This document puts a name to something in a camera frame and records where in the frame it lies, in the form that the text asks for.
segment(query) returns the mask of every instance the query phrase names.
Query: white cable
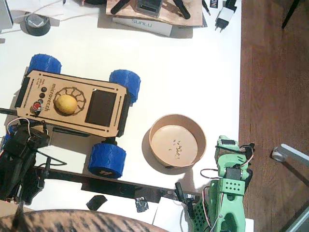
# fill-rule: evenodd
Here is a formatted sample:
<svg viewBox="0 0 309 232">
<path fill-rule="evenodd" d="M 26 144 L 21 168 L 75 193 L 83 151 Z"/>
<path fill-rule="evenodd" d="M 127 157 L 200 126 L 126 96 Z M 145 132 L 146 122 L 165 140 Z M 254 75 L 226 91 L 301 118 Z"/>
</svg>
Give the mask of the white cable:
<svg viewBox="0 0 309 232">
<path fill-rule="evenodd" d="M 45 6 L 40 7 L 39 9 L 35 10 L 35 11 L 32 12 L 32 13 L 24 14 L 24 15 L 21 15 L 21 16 L 17 16 L 17 17 L 15 17 L 15 18 L 13 18 L 13 19 L 16 19 L 16 18 L 23 18 L 23 17 L 26 17 L 26 16 L 28 16 L 28 15 L 32 15 L 32 14 L 34 14 L 34 13 L 40 11 L 41 9 L 43 9 L 43 8 L 45 8 L 45 7 L 47 7 L 47 6 L 53 5 L 53 4 L 58 3 L 58 2 L 61 2 L 61 1 L 63 1 L 63 0 L 54 1 L 54 2 L 52 2 L 52 3 L 50 3 L 50 4 L 47 4 L 47 5 L 45 5 Z"/>
<path fill-rule="evenodd" d="M 211 228 L 211 223 L 209 222 L 209 218 L 207 216 L 206 207 L 205 207 L 205 188 L 203 189 L 203 192 L 202 192 L 203 210 L 204 210 L 204 215 L 205 215 L 207 224 Z"/>
<path fill-rule="evenodd" d="M 6 132 L 7 132 L 8 134 L 10 134 L 10 132 L 9 132 L 9 125 L 10 125 L 12 122 L 15 122 L 15 121 L 20 120 L 20 119 L 24 119 L 24 120 L 26 120 L 26 121 L 28 122 L 28 133 L 29 133 L 29 135 L 30 135 L 30 137 L 31 137 L 31 133 L 30 133 L 30 121 L 29 121 L 29 119 L 27 119 L 27 118 L 25 118 L 25 117 L 18 117 L 18 118 L 16 118 L 16 119 L 13 119 L 12 121 L 10 121 L 10 122 L 6 125 Z"/>
<path fill-rule="evenodd" d="M 240 167 L 242 167 L 242 166 L 244 166 L 244 165 L 246 165 L 247 163 L 249 163 L 250 162 L 250 160 L 252 160 L 252 158 L 253 158 L 253 156 L 254 156 L 254 152 L 253 152 L 253 148 L 251 147 L 251 151 L 252 151 L 252 155 L 251 155 L 251 157 L 246 161 L 246 162 L 244 162 L 242 165 L 240 165 Z"/>
<path fill-rule="evenodd" d="M 213 227 L 211 228 L 211 230 L 210 230 L 209 232 L 212 232 L 212 231 L 213 231 L 213 229 L 215 228 L 215 226 L 216 226 L 216 224 L 217 224 L 218 219 L 219 219 L 219 218 L 222 218 L 222 215 L 221 215 L 222 200 L 223 200 L 223 193 L 221 193 L 219 216 L 218 216 L 217 219 L 215 220 L 215 222 L 214 222 L 214 224 L 213 224 Z"/>
</svg>

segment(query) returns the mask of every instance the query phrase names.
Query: lemon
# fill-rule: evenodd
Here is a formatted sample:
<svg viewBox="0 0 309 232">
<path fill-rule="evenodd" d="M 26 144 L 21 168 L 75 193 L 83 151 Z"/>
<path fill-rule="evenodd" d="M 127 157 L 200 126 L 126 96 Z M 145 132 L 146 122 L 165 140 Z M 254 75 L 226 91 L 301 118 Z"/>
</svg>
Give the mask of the lemon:
<svg viewBox="0 0 309 232">
<path fill-rule="evenodd" d="M 77 108 L 77 101 L 70 95 L 61 95 L 55 102 L 57 109 L 67 115 L 71 115 Z"/>
</svg>

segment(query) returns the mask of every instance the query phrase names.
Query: black screen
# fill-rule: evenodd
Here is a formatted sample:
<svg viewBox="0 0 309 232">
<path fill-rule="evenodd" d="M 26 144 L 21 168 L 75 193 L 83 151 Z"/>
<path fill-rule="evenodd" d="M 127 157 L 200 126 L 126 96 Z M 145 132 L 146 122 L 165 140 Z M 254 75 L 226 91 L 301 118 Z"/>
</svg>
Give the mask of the black screen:
<svg viewBox="0 0 309 232">
<path fill-rule="evenodd" d="M 116 93 L 93 89 L 85 122 L 109 127 L 115 100 Z"/>
</svg>

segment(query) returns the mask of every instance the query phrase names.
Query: cardboard bowl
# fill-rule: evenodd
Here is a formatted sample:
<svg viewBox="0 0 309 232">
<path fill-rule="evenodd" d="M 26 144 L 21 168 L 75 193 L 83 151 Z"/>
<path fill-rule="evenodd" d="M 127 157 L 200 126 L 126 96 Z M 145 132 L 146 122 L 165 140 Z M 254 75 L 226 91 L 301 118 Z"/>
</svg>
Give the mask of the cardboard bowl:
<svg viewBox="0 0 309 232">
<path fill-rule="evenodd" d="M 194 165 L 204 155 L 206 136 L 202 128 L 184 115 L 165 115 L 150 129 L 150 147 L 166 168 Z"/>
</svg>

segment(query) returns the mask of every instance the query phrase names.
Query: power adapter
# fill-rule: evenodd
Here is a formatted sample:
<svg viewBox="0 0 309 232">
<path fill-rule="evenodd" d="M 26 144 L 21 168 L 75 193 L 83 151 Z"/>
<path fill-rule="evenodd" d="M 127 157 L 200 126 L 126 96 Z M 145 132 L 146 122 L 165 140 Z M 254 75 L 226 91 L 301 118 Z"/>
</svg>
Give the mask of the power adapter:
<svg viewBox="0 0 309 232">
<path fill-rule="evenodd" d="M 236 0 L 227 0 L 225 6 L 219 12 L 216 19 L 216 30 L 221 28 L 220 32 L 227 27 L 237 7 L 235 6 Z"/>
</svg>

